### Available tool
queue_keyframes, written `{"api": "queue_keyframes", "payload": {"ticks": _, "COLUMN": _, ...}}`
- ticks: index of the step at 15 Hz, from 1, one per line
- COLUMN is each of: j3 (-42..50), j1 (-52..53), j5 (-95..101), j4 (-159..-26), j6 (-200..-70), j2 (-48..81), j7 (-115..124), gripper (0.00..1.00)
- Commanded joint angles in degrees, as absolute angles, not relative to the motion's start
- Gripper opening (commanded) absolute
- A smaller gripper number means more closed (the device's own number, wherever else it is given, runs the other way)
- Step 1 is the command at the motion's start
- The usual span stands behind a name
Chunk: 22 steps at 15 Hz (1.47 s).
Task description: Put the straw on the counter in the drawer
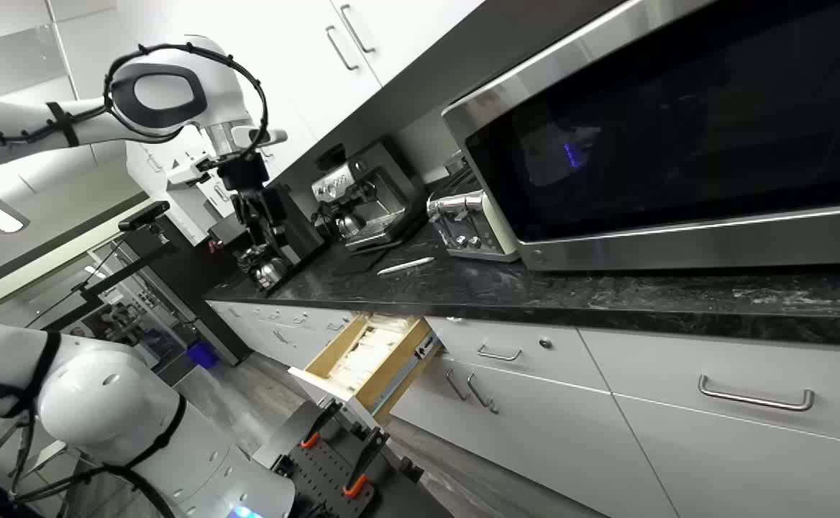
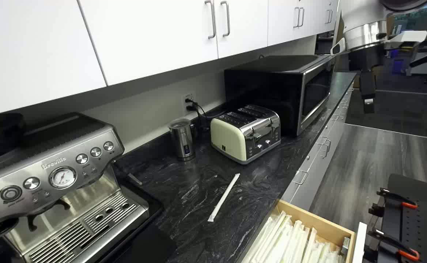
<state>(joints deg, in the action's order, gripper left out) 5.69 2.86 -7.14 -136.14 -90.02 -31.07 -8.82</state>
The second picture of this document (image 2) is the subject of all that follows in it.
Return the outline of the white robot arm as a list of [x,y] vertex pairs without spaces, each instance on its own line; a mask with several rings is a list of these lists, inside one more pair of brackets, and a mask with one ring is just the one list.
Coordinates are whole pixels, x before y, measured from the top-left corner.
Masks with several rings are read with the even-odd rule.
[[348,54],[350,67],[360,75],[360,95],[366,105],[371,105],[376,98],[374,69],[383,64],[385,53],[427,38],[426,31],[402,31],[392,35],[388,16],[411,13],[426,4],[427,0],[341,0],[344,31],[332,45],[330,54]]

